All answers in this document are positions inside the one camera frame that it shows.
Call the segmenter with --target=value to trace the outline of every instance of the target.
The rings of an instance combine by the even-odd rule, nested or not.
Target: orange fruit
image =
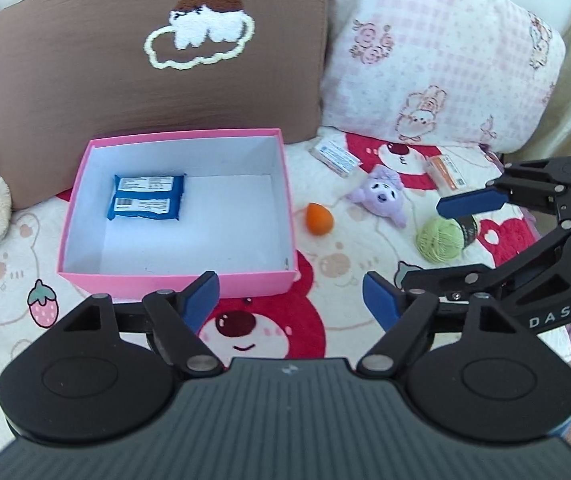
[[[332,231],[332,227],[334,227],[334,217],[332,213],[321,204],[311,202],[305,212],[305,224],[310,233],[316,236],[323,236]]]

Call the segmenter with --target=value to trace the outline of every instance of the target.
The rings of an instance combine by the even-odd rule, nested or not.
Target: green yarn ball
[[[417,233],[417,249],[428,262],[442,264],[456,260],[465,247],[463,231],[454,219],[437,216]]]

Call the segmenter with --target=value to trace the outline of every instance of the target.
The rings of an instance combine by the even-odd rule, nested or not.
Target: gray ribbed panel
[[[571,449],[549,440],[475,447],[424,424],[391,383],[344,360],[236,359],[187,383],[161,418],[89,449],[24,440],[0,480],[571,480]]]

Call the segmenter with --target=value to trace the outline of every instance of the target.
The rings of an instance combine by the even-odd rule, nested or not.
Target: purple plush toy
[[[403,183],[399,174],[380,164],[374,166],[367,180],[347,199],[363,205],[370,213],[390,218],[397,227],[406,226],[403,213]]]

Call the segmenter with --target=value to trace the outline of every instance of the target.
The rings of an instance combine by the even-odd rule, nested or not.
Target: box
[[[179,220],[107,219],[114,176],[185,174]],[[219,274],[222,298],[289,290],[297,273],[280,130],[206,130],[91,140],[57,271],[91,294],[139,300]]]

